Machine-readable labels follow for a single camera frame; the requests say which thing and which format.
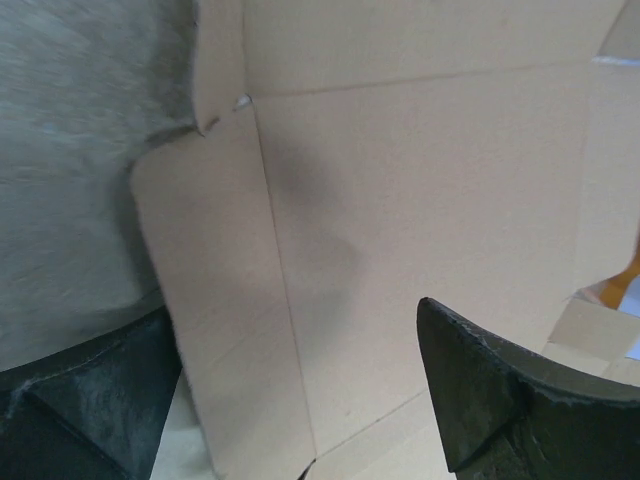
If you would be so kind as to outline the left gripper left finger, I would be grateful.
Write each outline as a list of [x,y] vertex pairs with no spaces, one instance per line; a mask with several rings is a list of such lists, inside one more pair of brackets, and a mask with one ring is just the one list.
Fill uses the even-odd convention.
[[2,478],[149,478],[181,371],[161,307],[2,372]]

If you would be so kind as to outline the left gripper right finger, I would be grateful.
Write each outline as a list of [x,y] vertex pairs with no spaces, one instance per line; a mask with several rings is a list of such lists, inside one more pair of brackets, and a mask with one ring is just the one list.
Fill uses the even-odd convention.
[[637,387],[547,359],[431,298],[418,304],[417,337],[457,478],[638,478]]

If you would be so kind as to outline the brown cardboard box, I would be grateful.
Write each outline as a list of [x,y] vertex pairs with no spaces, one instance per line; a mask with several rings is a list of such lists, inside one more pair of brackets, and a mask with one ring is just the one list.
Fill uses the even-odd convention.
[[198,131],[132,190],[184,377],[176,479],[445,479],[432,297],[637,385],[635,1],[202,1]]

